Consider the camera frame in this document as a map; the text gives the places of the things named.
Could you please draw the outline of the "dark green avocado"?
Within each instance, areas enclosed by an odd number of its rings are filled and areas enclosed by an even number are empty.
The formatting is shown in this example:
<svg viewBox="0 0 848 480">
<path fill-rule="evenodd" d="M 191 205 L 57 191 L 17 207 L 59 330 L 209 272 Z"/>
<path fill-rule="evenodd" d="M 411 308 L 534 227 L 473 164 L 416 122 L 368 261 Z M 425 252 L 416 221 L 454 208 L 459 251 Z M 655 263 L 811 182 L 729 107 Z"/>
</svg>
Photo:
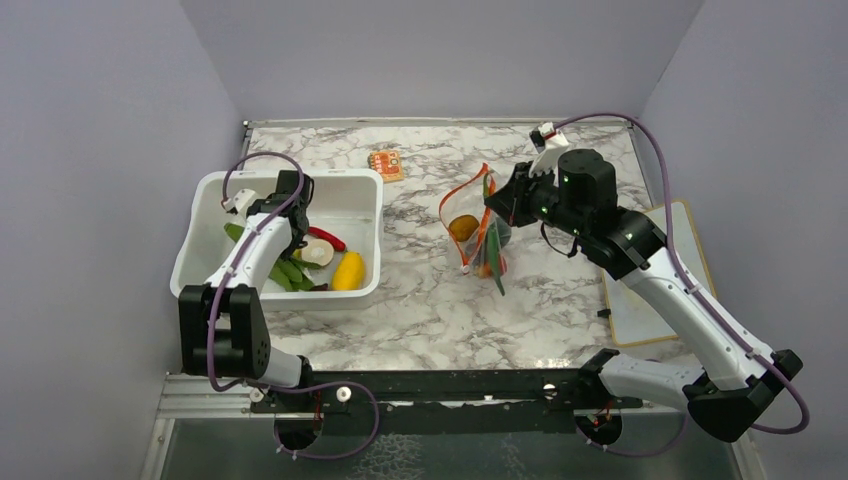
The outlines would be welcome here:
<svg viewBox="0 0 848 480">
<path fill-rule="evenodd" d="M 497 230 L 499 246 L 503 248 L 511 241 L 512 228 L 501 218 L 497 218 L 494 225 Z"/>
</svg>

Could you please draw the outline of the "green chili pepper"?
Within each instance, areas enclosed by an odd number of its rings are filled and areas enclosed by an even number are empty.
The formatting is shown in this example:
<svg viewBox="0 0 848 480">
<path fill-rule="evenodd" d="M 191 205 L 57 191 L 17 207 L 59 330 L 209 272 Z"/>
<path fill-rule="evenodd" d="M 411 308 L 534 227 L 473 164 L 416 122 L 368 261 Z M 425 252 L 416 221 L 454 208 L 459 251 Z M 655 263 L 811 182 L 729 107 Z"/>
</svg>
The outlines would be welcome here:
<svg viewBox="0 0 848 480">
<path fill-rule="evenodd" d="M 492 176 L 490 173 L 486 173 L 483 177 L 483 198 L 486 200 L 486 197 L 493 193 L 494 191 L 494 182 L 492 180 Z M 485 240 L 486 240 L 486 260 L 489 261 L 491 268 L 493 270 L 493 276 L 491 277 L 501 296 L 506 294 L 504 285 L 502 283 L 502 275 L 499 269 L 499 256 L 500 246 L 497 235 L 496 226 L 494 225 L 497 216 L 495 214 L 491 215 L 491 220 L 488 223 L 488 227 L 486 229 Z"/>
</svg>

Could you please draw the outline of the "clear orange-zipper zip bag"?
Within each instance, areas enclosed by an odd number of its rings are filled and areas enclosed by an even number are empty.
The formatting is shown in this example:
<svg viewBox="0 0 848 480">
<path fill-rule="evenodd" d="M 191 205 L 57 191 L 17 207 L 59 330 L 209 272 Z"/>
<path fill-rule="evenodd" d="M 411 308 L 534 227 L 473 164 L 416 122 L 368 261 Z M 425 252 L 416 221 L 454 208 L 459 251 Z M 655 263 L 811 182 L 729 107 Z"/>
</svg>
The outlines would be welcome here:
<svg viewBox="0 0 848 480">
<path fill-rule="evenodd" d="M 501 184 L 501 176 L 483 163 L 476 174 L 449 190 L 439 202 L 448 258 L 462 275 L 495 280 L 508 270 L 505 250 L 511 227 L 484 204 Z"/>
</svg>

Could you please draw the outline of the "brown kiwi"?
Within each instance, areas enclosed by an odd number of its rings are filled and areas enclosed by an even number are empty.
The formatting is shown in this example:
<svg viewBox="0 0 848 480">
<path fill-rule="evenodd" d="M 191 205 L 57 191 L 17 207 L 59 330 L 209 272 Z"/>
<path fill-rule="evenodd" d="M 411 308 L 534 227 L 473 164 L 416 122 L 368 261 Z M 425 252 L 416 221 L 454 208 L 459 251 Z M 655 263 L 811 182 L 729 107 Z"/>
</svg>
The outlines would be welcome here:
<svg viewBox="0 0 848 480">
<path fill-rule="evenodd" d="M 448 232 L 456 242 L 463 243 L 472 237 L 479 226 L 480 221 L 475 216 L 464 214 L 449 222 Z"/>
</svg>

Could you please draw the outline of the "red chili pepper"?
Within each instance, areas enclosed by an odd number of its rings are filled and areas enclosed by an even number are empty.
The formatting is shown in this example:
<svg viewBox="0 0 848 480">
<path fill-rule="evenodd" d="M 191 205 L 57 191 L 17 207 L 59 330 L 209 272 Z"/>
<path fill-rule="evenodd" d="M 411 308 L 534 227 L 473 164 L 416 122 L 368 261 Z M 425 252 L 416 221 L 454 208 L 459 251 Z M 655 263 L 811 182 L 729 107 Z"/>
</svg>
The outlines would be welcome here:
<svg viewBox="0 0 848 480">
<path fill-rule="evenodd" d="M 338 238 L 336 235 L 329 233 L 326 230 L 323 230 L 323 229 L 318 228 L 318 227 L 310 226 L 309 229 L 308 229 L 308 234 L 317 238 L 317 239 L 327 241 L 332 246 L 332 248 L 335 252 L 346 252 L 347 251 L 346 243 L 344 241 L 342 241 L 340 238 Z"/>
</svg>

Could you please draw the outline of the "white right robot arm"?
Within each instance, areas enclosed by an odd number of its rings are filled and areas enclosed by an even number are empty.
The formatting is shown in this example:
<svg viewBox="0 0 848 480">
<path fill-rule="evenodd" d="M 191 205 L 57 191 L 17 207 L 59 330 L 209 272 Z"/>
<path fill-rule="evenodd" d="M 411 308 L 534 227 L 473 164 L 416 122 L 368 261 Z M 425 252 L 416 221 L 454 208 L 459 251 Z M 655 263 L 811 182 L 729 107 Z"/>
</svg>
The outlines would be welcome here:
<svg viewBox="0 0 848 480">
<path fill-rule="evenodd" d="M 580 369 L 577 393 L 585 404 L 650 401 L 687 412 L 707 434 L 731 443 L 757 426 L 782 391 L 798 393 L 791 384 L 803 367 L 798 355 L 758 340 L 689 277 L 667 233 L 619 205 L 615 167 L 597 151 L 563 153 L 545 173 L 519 163 L 484 203 L 512 227 L 541 222 L 572 235 L 574 254 L 647 302 L 701 363 L 694 369 L 604 349 Z"/>
</svg>

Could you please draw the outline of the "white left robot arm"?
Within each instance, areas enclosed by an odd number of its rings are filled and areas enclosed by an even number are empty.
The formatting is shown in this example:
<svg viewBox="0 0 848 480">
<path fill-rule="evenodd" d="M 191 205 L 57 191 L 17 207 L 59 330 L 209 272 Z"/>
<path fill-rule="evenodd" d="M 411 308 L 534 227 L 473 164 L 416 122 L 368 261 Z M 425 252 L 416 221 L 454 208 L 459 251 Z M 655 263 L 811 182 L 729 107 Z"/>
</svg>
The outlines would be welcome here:
<svg viewBox="0 0 848 480">
<path fill-rule="evenodd" d="M 275 189 L 244 210 L 243 231 L 221 267 L 178 295 L 183 371 L 205 376 L 217 391 L 220 378 L 276 386 L 285 407 L 298 411 L 313 401 L 314 384 L 302 356 L 271 345 L 260 293 L 276 262 L 291 256 L 309 228 L 307 208 L 314 181 L 300 171 L 281 171 Z"/>
</svg>

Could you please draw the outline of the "white mushroom toy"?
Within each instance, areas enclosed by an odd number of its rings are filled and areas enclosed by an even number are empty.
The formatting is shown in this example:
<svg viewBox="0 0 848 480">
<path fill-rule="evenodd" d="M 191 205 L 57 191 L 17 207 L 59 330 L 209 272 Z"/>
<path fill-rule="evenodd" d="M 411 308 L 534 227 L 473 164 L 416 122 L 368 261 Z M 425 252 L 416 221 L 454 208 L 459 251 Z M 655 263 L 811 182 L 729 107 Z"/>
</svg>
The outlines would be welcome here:
<svg viewBox="0 0 848 480">
<path fill-rule="evenodd" d="M 311 239 L 300 249 L 300 259 L 319 268 L 328 266 L 335 255 L 332 244 L 323 239 Z"/>
</svg>

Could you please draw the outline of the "green leaf vegetable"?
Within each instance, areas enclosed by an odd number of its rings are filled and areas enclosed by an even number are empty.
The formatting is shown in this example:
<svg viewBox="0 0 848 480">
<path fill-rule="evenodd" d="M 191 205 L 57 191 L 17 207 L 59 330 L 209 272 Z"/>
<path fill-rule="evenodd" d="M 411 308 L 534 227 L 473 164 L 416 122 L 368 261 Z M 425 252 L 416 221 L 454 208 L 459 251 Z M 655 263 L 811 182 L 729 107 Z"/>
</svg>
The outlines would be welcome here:
<svg viewBox="0 0 848 480">
<path fill-rule="evenodd" d="M 277 259 L 269 273 L 269 278 L 287 292 L 310 291 L 316 284 L 309 270 L 320 270 L 317 265 L 300 259 L 300 250 L 287 260 Z"/>
</svg>

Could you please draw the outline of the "yellow mango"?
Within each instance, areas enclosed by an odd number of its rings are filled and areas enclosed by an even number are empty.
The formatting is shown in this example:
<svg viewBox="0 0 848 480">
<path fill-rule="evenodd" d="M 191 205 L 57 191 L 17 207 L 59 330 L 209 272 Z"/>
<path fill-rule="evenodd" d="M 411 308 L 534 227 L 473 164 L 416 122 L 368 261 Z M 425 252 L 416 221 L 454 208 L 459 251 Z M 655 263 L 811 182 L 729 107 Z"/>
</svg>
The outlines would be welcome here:
<svg viewBox="0 0 848 480">
<path fill-rule="evenodd" d="M 333 274 L 330 288 L 334 291 L 359 289 L 365 279 L 366 264 L 363 257 L 354 251 L 346 252 Z"/>
</svg>

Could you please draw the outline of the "white board yellow rim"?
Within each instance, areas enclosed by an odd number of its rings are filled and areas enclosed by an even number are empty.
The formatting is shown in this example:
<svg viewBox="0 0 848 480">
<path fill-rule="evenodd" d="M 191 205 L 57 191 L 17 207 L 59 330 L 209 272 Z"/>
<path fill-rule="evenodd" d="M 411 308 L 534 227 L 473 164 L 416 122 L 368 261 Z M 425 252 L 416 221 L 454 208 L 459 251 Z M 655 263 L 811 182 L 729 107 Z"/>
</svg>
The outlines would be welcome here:
<svg viewBox="0 0 848 480">
<path fill-rule="evenodd" d="M 715 292 L 706 257 L 688 203 L 674 200 L 671 204 L 675 250 L 688 277 L 704 291 Z M 620 347 L 633 347 L 675 339 L 677 318 L 666 321 L 668 313 L 682 313 L 689 304 L 683 299 L 681 281 L 674 278 L 675 269 L 667 258 L 660 261 L 656 278 L 639 275 L 633 285 L 615 280 L 601 272 L 613 342 Z"/>
</svg>

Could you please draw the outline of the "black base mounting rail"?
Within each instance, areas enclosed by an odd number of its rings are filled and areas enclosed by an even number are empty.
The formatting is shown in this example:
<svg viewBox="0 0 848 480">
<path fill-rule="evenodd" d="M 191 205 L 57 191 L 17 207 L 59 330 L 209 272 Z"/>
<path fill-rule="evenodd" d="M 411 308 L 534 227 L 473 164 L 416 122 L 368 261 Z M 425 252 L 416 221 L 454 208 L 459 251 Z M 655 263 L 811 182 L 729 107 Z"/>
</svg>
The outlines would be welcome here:
<svg viewBox="0 0 848 480">
<path fill-rule="evenodd" d="M 310 372 L 297 393 L 263 387 L 250 411 L 284 436 L 572 434 L 593 413 L 642 405 L 580 368 L 374 370 Z"/>
</svg>

